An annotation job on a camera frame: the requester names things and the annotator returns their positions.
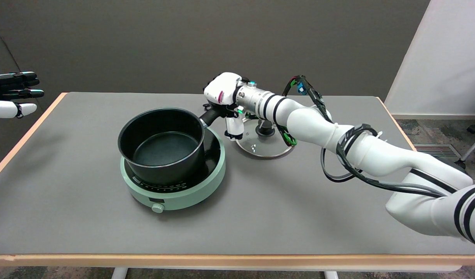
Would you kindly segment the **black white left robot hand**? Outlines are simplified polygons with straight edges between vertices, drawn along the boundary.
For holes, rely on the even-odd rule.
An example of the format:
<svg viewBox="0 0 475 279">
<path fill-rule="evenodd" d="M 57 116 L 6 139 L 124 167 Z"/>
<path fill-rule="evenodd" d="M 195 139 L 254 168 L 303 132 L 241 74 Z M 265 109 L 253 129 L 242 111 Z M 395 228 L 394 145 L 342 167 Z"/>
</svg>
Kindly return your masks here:
<svg viewBox="0 0 475 279">
<path fill-rule="evenodd" d="M 43 97 L 43 90 L 31 88 L 39 83 L 33 71 L 0 74 L 0 119 L 21 119 L 34 113 L 38 109 L 36 104 L 17 103 L 14 100 Z"/>
</svg>

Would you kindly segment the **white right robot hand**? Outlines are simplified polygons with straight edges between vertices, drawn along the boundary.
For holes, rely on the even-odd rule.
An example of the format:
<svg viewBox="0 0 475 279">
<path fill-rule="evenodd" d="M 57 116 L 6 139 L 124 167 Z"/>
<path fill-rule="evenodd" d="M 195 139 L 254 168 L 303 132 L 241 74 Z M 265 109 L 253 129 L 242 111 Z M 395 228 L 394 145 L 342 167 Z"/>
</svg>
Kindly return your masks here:
<svg viewBox="0 0 475 279">
<path fill-rule="evenodd" d="M 244 134 L 242 119 L 244 108 L 237 104 L 236 99 L 239 89 L 248 81 L 237 74 L 224 72 L 204 88 L 204 96 L 209 104 L 209 115 L 203 116 L 202 120 L 210 126 L 217 118 L 225 118 L 224 135 L 231 141 L 241 140 Z"/>
</svg>

